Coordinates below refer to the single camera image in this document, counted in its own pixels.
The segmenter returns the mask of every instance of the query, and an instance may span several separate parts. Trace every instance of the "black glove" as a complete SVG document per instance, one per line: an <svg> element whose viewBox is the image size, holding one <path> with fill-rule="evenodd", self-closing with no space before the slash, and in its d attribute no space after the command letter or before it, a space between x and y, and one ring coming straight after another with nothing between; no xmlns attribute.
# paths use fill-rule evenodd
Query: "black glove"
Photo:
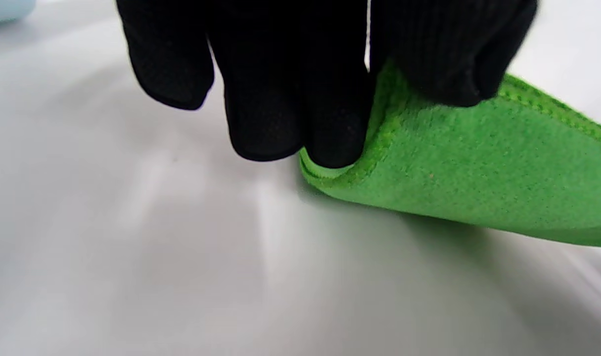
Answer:
<svg viewBox="0 0 601 356"><path fill-rule="evenodd" d="M271 161L305 146L317 164L362 153L374 77L394 58L422 94L472 106L493 97L537 0L117 0L140 86L198 109L224 77L235 151Z"/></svg>

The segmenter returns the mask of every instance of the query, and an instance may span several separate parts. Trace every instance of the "hand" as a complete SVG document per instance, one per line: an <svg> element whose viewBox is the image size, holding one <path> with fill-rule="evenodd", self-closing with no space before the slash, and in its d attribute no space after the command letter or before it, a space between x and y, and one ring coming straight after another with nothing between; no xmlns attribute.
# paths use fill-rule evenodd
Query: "hand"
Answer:
<svg viewBox="0 0 601 356"><path fill-rule="evenodd" d="M430 99L493 97L537 0L117 0L133 70L164 104L198 109L224 79L232 145L271 161L302 146L325 167L359 158L373 79L389 56Z"/></svg>

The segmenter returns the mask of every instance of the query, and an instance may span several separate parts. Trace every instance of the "light blue object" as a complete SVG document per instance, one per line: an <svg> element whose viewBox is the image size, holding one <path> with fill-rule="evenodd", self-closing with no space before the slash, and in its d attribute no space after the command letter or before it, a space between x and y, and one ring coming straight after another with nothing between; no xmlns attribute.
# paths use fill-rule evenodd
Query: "light blue object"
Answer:
<svg viewBox="0 0 601 356"><path fill-rule="evenodd" d="M0 0L0 22L25 17L35 5L36 0Z"/></svg>

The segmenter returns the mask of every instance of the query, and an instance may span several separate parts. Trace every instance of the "green microfiber cloth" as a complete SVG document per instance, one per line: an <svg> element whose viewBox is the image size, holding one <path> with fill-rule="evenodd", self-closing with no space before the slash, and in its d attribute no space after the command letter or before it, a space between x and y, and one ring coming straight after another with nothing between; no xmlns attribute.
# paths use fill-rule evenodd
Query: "green microfiber cloth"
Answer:
<svg viewBox="0 0 601 356"><path fill-rule="evenodd" d="M326 169L300 158L334 198L601 246L601 125L510 75L495 99L452 108L387 63L361 159Z"/></svg>

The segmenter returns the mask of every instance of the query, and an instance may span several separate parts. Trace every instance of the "glossy white surface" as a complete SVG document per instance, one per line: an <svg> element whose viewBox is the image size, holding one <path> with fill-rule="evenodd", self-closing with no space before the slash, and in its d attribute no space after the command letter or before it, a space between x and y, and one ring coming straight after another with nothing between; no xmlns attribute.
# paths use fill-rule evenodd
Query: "glossy white surface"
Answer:
<svg viewBox="0 0 601 356"><path fill-rule="evenodd" d="M601 122L601 0L513 72ZM0 26L0 356L601 356L601 250L325 198L138 88L110 0Z"/></svg>

